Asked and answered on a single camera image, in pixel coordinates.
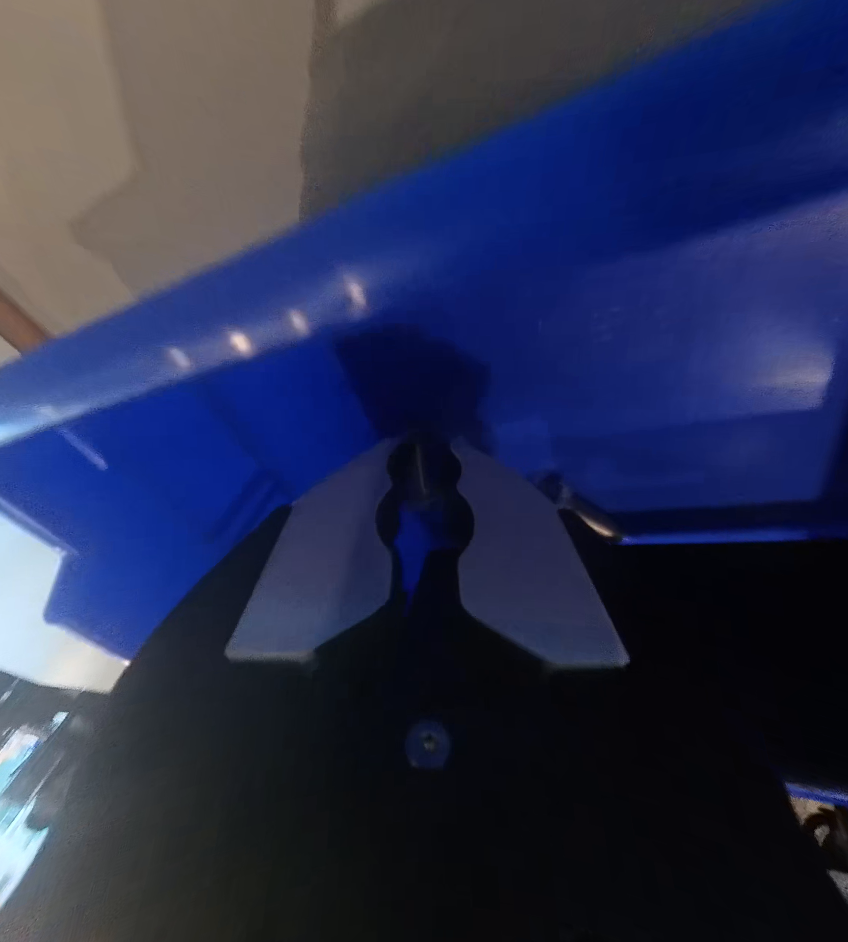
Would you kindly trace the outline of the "blue plastic parts bin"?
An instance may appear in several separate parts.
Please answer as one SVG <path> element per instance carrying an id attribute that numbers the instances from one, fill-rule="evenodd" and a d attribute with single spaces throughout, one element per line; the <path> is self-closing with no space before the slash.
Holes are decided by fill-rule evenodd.
<path id="1" fill-rule="evenodd" d="M 784 2 L 0 367 L 0 671 L 104 689 L 384 440 L 626 546 L 848 539 L 848 2 Z"/>

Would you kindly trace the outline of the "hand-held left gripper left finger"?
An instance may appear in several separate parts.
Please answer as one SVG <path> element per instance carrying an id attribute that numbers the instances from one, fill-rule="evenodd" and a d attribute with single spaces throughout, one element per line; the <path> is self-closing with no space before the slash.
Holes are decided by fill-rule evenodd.
<path id="1" fill-rule="evenodd" d="M 393 562 L 376 515 L 397 444 L 379 442 L 291 505 L 225 648 L 230 661 L 306 663 L 388 602 Z"/>

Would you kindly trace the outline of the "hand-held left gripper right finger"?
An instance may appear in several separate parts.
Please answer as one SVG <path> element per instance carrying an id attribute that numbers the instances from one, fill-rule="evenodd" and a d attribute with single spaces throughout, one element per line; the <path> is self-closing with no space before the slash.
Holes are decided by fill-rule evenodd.
<path id="1" fill-rule="evenodd" d="M 530 481 L 453 441 L 473 518 L 458 562 L 477 621 L 555 669 L 622 669 L 630 657 L 556 506 Z"/>

